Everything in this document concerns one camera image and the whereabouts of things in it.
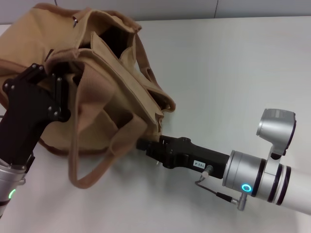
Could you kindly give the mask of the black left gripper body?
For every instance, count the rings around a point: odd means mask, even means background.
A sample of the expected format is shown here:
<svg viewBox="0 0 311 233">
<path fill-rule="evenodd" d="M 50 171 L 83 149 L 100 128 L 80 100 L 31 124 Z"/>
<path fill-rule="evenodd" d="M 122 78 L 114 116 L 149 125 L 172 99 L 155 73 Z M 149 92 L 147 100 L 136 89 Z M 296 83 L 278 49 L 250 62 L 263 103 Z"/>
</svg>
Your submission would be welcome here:
<svg viewBox="0 0 311 233">
<path fill-rule="evenodd" d="M 64 80 L 64 106 L 52 96 L 51 75 L 44 67 L 32 64 L 2 89 L 8 97 L 8 109 L 0 122 L 0 161 L 9 166 L 25 166 L 45 128 L 52 122 L 66 122 L 69 84 Z"/>
</svg>

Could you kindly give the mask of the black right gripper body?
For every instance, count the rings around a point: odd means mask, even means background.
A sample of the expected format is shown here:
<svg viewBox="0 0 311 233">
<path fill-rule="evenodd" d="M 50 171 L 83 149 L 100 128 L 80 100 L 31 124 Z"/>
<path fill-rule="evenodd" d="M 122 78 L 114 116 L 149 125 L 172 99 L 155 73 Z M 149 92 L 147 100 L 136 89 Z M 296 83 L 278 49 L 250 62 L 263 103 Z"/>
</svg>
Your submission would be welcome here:
<svg viewBox="0 0 311 233">
<path fill-rule="evenodd" d="M 165 168 L 184 167 L 203 172 L 211 165 L 212 177 L 222 179 L 229 156 L 214 150 L 197 146 L 189 138 L 160 137 L 161 163 Z"/>
</svg>

